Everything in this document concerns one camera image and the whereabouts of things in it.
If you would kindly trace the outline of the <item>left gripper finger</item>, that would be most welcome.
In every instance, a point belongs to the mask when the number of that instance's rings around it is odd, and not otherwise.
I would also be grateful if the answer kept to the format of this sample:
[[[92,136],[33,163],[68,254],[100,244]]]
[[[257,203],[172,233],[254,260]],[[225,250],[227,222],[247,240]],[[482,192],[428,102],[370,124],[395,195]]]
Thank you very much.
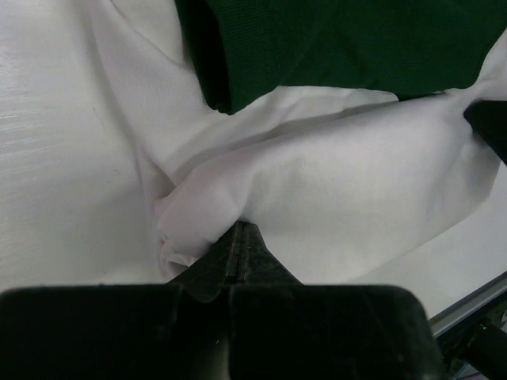
[[[236,283],[300,285],[301,282],[268,250],[258,226],[238,224]]]
[[[242,223],[236,222],[200,259],[168,282],[202,303],[214,301],[236,283],[242,251]]]

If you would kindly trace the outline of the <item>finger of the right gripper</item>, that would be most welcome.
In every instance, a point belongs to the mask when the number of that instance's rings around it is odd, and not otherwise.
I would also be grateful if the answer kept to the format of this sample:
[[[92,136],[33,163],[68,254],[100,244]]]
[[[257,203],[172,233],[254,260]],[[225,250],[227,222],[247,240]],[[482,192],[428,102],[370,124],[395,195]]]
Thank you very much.
[[[463,117],[506,165],[507,101],[476,101],[467,107]]]

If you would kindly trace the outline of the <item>cream and green t-shirt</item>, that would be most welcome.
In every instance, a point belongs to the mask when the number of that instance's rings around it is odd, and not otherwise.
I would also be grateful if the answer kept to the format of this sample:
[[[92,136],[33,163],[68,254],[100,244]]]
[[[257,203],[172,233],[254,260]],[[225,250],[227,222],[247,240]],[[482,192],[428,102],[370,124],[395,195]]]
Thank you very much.
[[[164,279],[238,220],[258,225],[304,283],[357,279],[490,196],[500,161],[462,117],[472,92],[401,104],[364,89],[281,87],[229,116],[204,101],[173,2],[89,8]]]

